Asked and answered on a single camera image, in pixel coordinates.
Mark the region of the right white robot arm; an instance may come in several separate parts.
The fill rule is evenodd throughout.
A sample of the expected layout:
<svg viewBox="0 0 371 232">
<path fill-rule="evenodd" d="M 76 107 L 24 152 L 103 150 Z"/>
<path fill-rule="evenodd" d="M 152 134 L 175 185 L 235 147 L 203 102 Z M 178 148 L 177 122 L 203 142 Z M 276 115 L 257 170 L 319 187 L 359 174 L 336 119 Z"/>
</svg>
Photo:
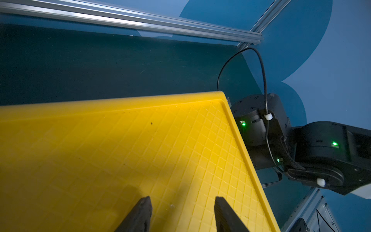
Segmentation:
<svg viewBox="0 0 371 232">
<path fill-rule="evenodd" d="M 293 127 L 276 94 L 250 95 L 231 111 L 253 162 L 288 179 L 341 195 L 371 184 L 371 132 L 318 121 Z"/>
</svg>

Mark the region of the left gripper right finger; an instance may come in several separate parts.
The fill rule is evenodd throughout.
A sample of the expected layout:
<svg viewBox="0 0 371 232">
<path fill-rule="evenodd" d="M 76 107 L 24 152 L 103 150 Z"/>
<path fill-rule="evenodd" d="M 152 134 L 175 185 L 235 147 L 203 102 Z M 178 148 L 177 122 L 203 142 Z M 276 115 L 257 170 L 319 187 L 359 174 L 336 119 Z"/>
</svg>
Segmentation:
<svg viewBox="0 0 371 232">
<path fill-rule="evenodd" d="M 214 214 L 217 232 L 249 232 L 225 198 L 215 198 Z"/>
</svg>

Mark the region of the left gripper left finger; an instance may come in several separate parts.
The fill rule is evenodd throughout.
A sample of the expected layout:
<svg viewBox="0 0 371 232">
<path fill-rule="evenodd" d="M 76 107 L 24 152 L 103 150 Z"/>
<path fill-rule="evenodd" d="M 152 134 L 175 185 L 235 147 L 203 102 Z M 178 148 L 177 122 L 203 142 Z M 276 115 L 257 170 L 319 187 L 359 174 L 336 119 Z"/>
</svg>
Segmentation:
<svg viewBox="0 0 371 232">
<path fill-rule="evenodd" d="M 115 229 L 115 232 L 148 232 L 152 212 L 150 197 L 141 198 Z"/>
</svg>

